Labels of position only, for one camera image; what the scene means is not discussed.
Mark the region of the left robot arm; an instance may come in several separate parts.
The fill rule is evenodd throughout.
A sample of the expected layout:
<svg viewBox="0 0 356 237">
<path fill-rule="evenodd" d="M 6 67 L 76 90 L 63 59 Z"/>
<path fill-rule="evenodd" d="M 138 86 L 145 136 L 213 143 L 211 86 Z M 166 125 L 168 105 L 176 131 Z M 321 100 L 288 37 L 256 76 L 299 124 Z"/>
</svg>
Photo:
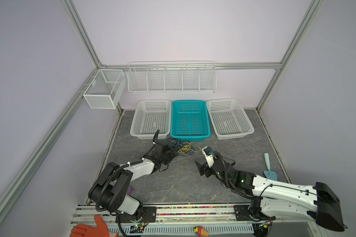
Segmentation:
<svg viewBox="0 0 356 237">
<path fill-rule="evenodd" d="M 141 201 L 127 194 L 132 181 L 162 171 L 177 156 L 176 150 L 166 142 L 154 142 L 138 161 L 123 165 L 108 163 L 88 193 L 97 212 L 125 213 L 139 219 L 142 215 Z"/>
</svg>

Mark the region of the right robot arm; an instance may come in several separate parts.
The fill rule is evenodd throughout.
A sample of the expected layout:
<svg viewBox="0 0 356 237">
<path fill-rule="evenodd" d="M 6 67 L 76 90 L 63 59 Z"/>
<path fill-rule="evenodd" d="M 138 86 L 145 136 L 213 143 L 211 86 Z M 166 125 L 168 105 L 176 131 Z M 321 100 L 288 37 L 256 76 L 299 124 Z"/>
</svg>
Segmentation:
<svg viewBox="0 0 356 237">
<path fill-rule="evenodd" d="M 325 183 L 294 185 L 236 170 L 220 160 L 195 163 L 201 176 L 216 177 L 224 188 L 251 201 L 242 216 L 253 221 L 276 218 L 310 220 L 334 232 L 347 229 L 338 196 Z"/>
</svg>

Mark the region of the red gloved hand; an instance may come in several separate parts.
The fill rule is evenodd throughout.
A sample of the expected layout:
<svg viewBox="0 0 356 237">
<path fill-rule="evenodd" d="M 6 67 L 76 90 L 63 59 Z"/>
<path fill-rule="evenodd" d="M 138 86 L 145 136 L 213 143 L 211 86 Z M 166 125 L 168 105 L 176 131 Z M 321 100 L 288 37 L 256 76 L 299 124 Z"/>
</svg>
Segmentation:
<svg viewBox="0 0 356 237">
<path fill-rule="evenodd" d="M 103 219 L 96 215 L 94 217 L 96 226 L 78 224 L 71 230 L 70 237 L 118 237 L 118 233 L 111 233 Z"/>
</svg>

